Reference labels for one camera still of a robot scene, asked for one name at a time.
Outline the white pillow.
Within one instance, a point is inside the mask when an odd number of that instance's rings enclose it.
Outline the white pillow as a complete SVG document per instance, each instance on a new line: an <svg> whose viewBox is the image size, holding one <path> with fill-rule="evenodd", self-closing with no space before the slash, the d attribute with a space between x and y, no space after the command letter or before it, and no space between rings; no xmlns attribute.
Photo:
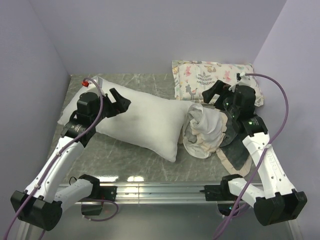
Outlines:
<svg viewBox="0 0 320 240"><path fill-rule="evenodd" d="M109 82L101 77L93 78L112 102L114 88L131 101L128 110L111 118L104 118L96 131L116 140L150 149L165 160L174 163L178 141L190 101L161 98L149 93L132 90Z"/></svg>

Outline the grey pillowcase with cream ruffle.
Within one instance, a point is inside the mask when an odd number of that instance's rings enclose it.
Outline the grey pillowcase with cream ruffle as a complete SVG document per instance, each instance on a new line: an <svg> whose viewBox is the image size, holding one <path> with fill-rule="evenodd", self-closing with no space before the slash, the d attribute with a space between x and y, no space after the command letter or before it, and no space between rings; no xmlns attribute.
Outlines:
<svg viewBox="0 0 320 240"><path fill-rule="evenodd" d="M216 108L192 104L187 110L179 141L195 158L207 159L216 154L230 175L245 177L250 172L252 157L232 129L231 119Z"/></svg>

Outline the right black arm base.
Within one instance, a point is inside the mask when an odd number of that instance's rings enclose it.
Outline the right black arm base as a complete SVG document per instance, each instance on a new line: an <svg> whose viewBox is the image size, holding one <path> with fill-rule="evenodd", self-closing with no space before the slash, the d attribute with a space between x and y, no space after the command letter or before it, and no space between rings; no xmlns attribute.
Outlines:
<svg viewBox="0 0 320 240"><path fill-rule="evenodd" d="M199 192L204 194L207 202L217 202L218 212L222 216L230 215L234 203L238 198L225 190L221 185L205 185Z"/></svg>

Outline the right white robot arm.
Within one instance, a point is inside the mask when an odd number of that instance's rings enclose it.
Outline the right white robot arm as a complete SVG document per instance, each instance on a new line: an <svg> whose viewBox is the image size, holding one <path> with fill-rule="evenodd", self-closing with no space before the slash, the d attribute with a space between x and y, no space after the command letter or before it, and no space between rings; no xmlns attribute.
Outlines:
<svg viewBox="0 0 320 240"><path fill-rule="evenodd" d="M297 191L288 179L271 145L271 138L263 119L255 113L255 90L246 85L229 84L218 80L202 93L205 103L218 95L214 106L223 110L254 164L263 188L249 184L239 174L224 176L220 194L225 200L241 200L253 207L263 226L291 221L298 217L307 203L303 191Z"/></svg>

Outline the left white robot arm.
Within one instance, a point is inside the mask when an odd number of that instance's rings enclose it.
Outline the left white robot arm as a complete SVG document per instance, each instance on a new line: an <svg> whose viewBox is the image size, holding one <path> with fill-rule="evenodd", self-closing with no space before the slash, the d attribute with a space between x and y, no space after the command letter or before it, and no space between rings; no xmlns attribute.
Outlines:
<svg viewBox="0 0 320 240"><path fill-rule="evenodd" d="M96 133L96 125L105 118L125 113L131 101L121 96L115 88L110 93L111 102L102 90L80 95L76 110L64 125L55 151L36 178L24 191L15 191L11 204L19 220L44 231L51 231L69 207L82 199L96 201L101 195L100 180L83 174L75 183L58 190L66 172L81 155Z"/></svg>

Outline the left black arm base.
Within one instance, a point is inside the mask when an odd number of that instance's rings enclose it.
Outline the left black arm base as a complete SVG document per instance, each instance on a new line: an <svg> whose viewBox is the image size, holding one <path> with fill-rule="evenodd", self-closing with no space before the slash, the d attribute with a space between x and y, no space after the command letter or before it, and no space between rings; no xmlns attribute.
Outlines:
<svg viewBox="0 0 320 240"><path fill-rule="evenodd" d="M84 216L99 216L103 207L116 201L116 186L101 186L95 196L88 196L81 200L81 214Z"/></svg>

